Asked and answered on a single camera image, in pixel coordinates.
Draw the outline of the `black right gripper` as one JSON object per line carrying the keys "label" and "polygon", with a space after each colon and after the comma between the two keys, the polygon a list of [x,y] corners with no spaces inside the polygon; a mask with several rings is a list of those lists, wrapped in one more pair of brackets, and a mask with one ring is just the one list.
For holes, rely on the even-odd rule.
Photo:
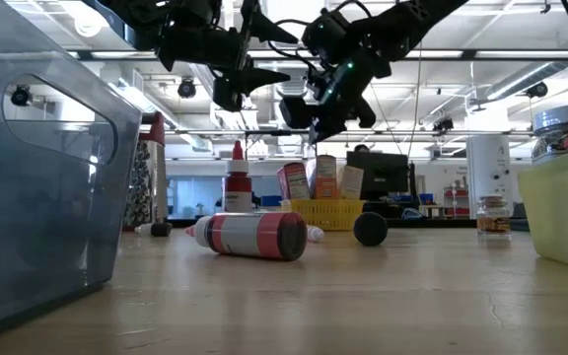
{"label": "black right gripper", "polygon": [[323,68],[308,76],[321,105],[311,108],[311,144],[346,130],[347,114],[329,110],[326,105],[354,105],[352,115],[359,120],[360,128],[370,129],[376,123],[376,114],[362,94],[374,78],[389,76],[391,65],[372,47],[370,35],[351,35],[349,26],[338,10],[323,8],[302,36],[303,44]]}

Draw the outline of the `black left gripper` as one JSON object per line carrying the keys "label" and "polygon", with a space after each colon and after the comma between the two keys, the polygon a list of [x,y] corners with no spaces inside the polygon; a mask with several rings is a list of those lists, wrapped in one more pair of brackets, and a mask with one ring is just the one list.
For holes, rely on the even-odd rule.
{"label": "black left gripper", "polygon": [[221,30],[214,24],[220,0],[170,0],[170,12],[160,32],[158,59],[172,69],[177,61],[208,66],[217,74],[213,101],[227,111],[239,111],[245,95],[266,85],[287,82],[288,74],[252,67],[251,36],[259,41],[296,44],[298,39],[269,20],[259,3],[246,0],[240,29]]}

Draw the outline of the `yellow carton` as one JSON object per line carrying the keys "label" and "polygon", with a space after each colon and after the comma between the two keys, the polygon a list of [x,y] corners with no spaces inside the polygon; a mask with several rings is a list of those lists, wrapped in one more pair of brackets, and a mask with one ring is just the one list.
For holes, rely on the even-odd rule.
{"label": "yellow carton", "polygon": [[339,198],[359,200],[361,196],[364,170],[351,166],[343,166],[338,174],[337,182]]}

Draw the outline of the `red bottle with conical cap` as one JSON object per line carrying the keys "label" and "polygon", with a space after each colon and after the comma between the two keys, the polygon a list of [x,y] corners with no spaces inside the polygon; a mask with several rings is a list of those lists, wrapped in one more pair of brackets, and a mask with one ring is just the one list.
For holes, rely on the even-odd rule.
{"label": "red bottle with conical cap", "polygon": [[249,177],[249,162],[245,159],[240,141],[232,150],[232,159],[227,162],[223,178],[223,210],[231,213],[249,213],[252,210],[252,187]]}

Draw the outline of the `red bottle with white label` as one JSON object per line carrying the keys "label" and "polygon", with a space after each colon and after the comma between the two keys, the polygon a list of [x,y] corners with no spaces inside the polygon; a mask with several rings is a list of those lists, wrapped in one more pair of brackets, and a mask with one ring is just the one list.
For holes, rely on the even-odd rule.
{"label": "red bottle with white label", "polygon": [[218,213],[185,232],[219,254],[294,261],[305,251],[308,227],[296,212]]}

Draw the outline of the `small white-capped dropper bottle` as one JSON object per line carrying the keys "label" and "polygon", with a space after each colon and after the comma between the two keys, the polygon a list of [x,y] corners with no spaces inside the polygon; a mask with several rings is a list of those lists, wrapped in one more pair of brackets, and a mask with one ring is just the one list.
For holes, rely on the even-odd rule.
{"label": "small white-capped dropper bottle", "polygon": [[142,224],[134,229],[140,236],[149,236],[155,238],[168,237],[173,226],[169,223],[149,223]]}

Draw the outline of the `glass jar with white lid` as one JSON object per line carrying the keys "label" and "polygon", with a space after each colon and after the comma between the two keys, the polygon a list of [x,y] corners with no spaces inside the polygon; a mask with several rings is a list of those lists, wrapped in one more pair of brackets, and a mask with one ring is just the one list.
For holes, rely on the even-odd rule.
{"label": "glass jar with white lid", "polygon": [[542,164],[568,153],[568,106],[537,113],[532,121],[536,142],[532,148],[532,163]]}

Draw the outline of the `yellow translucent plastic bin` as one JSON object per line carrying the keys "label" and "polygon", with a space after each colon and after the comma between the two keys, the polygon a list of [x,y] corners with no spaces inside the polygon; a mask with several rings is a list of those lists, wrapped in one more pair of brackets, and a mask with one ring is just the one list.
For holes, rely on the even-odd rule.
{"label": "yellow translucent plastic bin", "polygon": [[519,190],[536,252],[568,264],[568,154],[519,173]]}

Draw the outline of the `black desk monitor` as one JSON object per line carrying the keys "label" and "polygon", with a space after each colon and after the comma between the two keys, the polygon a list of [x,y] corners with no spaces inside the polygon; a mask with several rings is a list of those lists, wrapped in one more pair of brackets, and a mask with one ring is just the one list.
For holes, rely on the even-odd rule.
{"label": "black desk monitor", "polygon": [[348,152],[347,165],[364,171],[363,200],[378,200],[390,193],[407,192],[408,159],[405,155],[373,152]]}

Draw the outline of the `yellow mesh basket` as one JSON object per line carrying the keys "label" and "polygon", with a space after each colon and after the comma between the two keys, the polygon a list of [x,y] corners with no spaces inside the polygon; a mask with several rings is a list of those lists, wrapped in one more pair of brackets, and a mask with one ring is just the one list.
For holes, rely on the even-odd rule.
{"label": "yellow mesh basket", "polygon": [[364,204],[363,200],[294,199],[281,201],[281,208],[300,214],[308,225],[324,231],[348,231],[362,214]]}

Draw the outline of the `dark purple bottle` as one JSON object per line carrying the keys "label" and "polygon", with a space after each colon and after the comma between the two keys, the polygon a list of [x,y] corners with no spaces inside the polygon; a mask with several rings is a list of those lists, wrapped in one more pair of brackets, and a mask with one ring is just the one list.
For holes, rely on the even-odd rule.
{"label": "dark purple bottle", "polygon": [[379,246],[388,235],[386,219],[378,213],[364,212],[355,221],[353,233],[364,247]]}

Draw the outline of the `black overhead light bar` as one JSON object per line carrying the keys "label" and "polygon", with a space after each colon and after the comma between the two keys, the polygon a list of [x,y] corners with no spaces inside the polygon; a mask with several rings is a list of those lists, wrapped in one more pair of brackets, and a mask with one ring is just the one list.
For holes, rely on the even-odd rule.
{"label": "black overhead light bar", "polygon": [[[81,61],[155,61],[152,51],[119,50],[68,50]],[[521,61],[568,62],[568,49],[415,49],[405,57],[406,61]]]}

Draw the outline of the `red storage shelf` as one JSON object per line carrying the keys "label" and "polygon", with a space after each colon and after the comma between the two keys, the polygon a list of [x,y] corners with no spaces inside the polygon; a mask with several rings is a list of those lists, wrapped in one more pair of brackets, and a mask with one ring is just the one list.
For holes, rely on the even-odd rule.
{"label": "red storage shelf", "polygon": [[445,187],[443,213],[446,219],[469,219],[470,203],[467,188]]}

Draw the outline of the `dark blue sofa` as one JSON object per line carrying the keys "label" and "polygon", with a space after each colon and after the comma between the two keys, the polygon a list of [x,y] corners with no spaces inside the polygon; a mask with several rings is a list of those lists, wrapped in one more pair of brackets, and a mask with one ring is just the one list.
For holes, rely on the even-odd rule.
{"label": "dark blue sofa", "polygon": [[530,225],[524,203],[515,203],[510,218],[511,230],[516,232],[528,232]]}

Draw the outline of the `grey translucent plastic bin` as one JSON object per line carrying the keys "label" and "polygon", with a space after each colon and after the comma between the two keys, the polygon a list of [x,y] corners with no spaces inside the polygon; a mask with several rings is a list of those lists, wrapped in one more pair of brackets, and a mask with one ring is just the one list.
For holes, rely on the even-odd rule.
{"label": "grey translucent plastic bin", "polygon": [[0,0],[0,332],[111,278],[141,118]]}

